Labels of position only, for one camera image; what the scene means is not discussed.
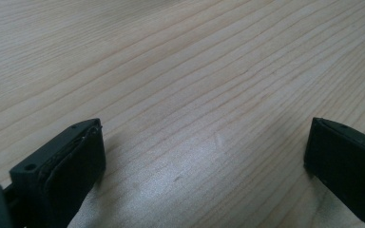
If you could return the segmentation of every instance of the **small hole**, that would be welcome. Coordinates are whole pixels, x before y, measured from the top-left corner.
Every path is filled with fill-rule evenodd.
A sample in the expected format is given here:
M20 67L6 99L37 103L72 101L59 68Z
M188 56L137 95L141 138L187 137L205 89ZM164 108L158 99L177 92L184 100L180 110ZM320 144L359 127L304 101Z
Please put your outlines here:
M31 171L33 169L35 169L37 167L37 165L35 164L28 164L26 167L25 167L25 170L27 171Z

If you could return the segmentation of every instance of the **light wood surface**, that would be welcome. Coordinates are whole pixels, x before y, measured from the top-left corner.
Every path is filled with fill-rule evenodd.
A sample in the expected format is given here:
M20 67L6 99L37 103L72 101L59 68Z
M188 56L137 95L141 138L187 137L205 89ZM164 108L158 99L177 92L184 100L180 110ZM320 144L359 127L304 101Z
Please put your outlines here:
M302 166L314 116L365 133L365 1L0 0L0 183L103 123L69 227L365 227Z

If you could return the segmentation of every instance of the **table surface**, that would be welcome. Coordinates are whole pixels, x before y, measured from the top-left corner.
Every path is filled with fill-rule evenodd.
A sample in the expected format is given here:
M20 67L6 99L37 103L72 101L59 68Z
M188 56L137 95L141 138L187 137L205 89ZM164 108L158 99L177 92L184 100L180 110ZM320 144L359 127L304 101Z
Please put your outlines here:
M365 1L0 0L0 183L102 120L69 227L365 227L303 168L315 116L365 133Z

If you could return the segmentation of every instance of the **wooden table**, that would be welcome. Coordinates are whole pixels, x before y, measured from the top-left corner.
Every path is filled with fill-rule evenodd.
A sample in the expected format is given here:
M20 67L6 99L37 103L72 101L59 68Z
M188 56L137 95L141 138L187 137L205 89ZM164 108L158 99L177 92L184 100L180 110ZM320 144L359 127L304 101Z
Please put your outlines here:
M365 1L0 0L0 183L103 123L69 227L365 227L302 166L315 116L365 133Z

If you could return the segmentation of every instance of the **wood grain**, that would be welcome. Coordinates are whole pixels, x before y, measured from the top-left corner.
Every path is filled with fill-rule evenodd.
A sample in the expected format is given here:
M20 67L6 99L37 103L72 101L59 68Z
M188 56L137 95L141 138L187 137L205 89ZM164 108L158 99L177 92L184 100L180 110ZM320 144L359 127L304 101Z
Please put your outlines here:
M365 1L0 0L0 183L104 126L69 227L365 227L302 167L314 116L365 133Z

